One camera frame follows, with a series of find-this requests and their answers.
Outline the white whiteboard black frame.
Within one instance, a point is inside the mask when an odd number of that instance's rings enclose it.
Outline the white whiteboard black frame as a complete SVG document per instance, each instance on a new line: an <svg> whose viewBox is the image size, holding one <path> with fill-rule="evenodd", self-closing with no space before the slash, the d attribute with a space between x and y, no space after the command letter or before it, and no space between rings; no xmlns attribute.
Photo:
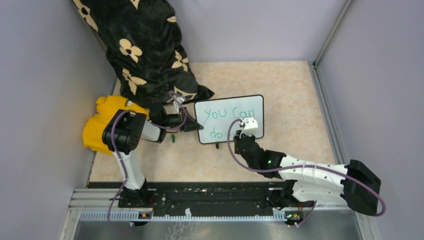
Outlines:
<svg viewBox="0 0 424 240"><path fill-rule="evenodd" d="M203 129L198 131L200 144L217 144L227 141L227 133L234 120L254 118L257 138L265 135L264 97L260 94L199 101L194 104L195 118Z"/></svg>

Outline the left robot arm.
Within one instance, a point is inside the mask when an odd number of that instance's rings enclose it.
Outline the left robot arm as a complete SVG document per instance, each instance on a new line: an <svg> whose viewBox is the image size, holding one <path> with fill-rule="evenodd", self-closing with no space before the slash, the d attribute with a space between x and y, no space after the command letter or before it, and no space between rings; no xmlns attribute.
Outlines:
<svg viewBox="0 0 424 240"><path fill-rule="evenodd" d="M177 112L168 114L162 103L153 104L148 113L119 109L102 133L102 142L115 156L123 183L115 197L118 207L146 207L151 194L141 170L136 149L140 140L162 143L169 130L192 132L204 127L187 111L177 106Z"/></svg>

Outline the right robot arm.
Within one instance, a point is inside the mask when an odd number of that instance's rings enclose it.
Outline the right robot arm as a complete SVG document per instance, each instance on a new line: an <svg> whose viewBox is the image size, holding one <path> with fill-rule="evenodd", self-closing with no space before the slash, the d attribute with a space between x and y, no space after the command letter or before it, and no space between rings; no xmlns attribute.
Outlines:
<svg viewBox="0 0 424 240"><path fill-rule="evenodd" d="M240 155L245 163L237 163L265 178L281 179L288 188L281 199L287 206L298 202L321 201L348 206L351 210L372 217L386 211L380 197L381 180L363 162L323 164L302 160L283 152L265 150L254 135L238 130L233 137L233 156Z"/></svg>

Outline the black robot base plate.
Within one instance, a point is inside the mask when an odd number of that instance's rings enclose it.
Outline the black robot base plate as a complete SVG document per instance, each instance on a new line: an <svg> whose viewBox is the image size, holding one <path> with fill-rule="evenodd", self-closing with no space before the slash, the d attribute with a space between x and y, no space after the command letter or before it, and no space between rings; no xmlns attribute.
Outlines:
<svg viewBox="0 0 424 240"><path fill-rule="evenodd" d="M271 182L148 182L141 190L124 190L120 208L153 208L155 217L265 217L273 210L298 209L288 185Z"/></svg>

